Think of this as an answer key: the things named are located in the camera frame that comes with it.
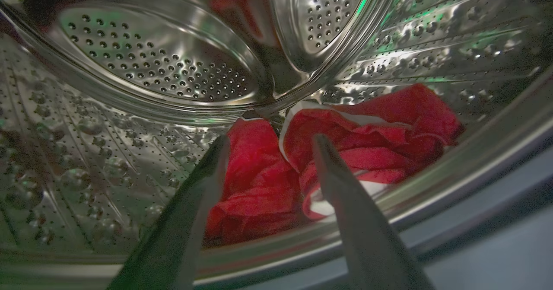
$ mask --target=stainless steel drum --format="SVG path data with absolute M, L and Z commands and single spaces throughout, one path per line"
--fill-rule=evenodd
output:
M 278 129 L 305 98 L 433 89 L 466 126 L 461 144 L 377 202 L 400 229 L 436 213 L 551 126 L 547 101 L 525 102 L 551 75 L 551 4 L 2 0 L 6 287 L 105 287 L 238 116 L 254 108 Z M 339 245 L 334 223 L 311 223 L 206 248 L 197 283 L 255 280 Z

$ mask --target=laundry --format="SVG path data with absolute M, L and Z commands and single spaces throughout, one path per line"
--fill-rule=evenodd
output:
M 249 112 L 228 133 L 223 197 L 211 210 L 206 239 L 237 243 L 333 214 L 317 180 L 315 134 L 325 134 L 367 192 L 376 194 L 437 160 L 462 129 L 455 113 L 421 84 L 357 105 L 301 101 L 288 112 L 280 138 Z

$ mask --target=white trim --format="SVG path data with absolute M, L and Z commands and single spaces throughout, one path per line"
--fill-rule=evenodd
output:
M 363 186 L 363 189 L 365 189 L 365 191 L 370 196 L 382 192 L 389 186 L 389 184 L 371 181 L 360 180 L 359 182 L 361 183 L 361 186 Z M 334 214 L 334 207 L 332 207 L 332 205 L 328 201 L 324 200 L 320 187 L 311 194 L 310 201 L 310 211 L 313 211 L 314 213 L 318 213 L 320 215 L 324 215 L 326 217 Z
M 254 117 L 254 118 L 245 119 L 245 118 L 242 117 L 242 116 L 240 116 L 240 119 L 243 120 L 243 121 L 245 121 L 245 122 L 247 122 L 247 121 L 257 121 L 257 120 L 259 120 L 259 119 L 261 119 L 261 120 L 263 120 L 263 121 L 265 120 L 263 117 Z

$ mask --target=red cloth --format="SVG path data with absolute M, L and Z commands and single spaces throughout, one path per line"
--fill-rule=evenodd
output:
M 206 239 L 237 243 L 289 228 L 298 217 L 298 174 L 280 154 L 273 127 L 261 118 L 240 118 L 227 136 L 229 167 Z
M 314 134 L 330 138 L 372 193 L 435 161 L 461 130 L 454 112 L 419 84 L 357 105 L 300 102 L 290 109 L 280 140 L 264 119 L 242 117 L 228 134 L 225 189 L 206 238 L 235 243 L 267 236 L 293 227 L 300 207 L 312 220 L 333 213 L 317 181 Z
M 301 107 L 286 117 L 280 148 L 300 174 L 303 211 L 313 220 L 326 216 L 312 209 L 312 196 L 320 191 L 310 144 L 314 134 L 330 138 L 359 180 L 373 182 L 365 185 L 385 186 L 435 161 L 462 129 L 455 113 L 420 84 L 357 105 L 296 106 Z

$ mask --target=metal tool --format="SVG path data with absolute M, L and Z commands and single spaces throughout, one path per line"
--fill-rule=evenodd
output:
M 221 136 L 108 289 L 192 289 L 207 215 L 221 199 L 228 163 L 229 138 Z
M 336 211 L 352 289 L 434 289 L 379 207 L 324 135 L 314 136 L 313 154 L 323 196 Z

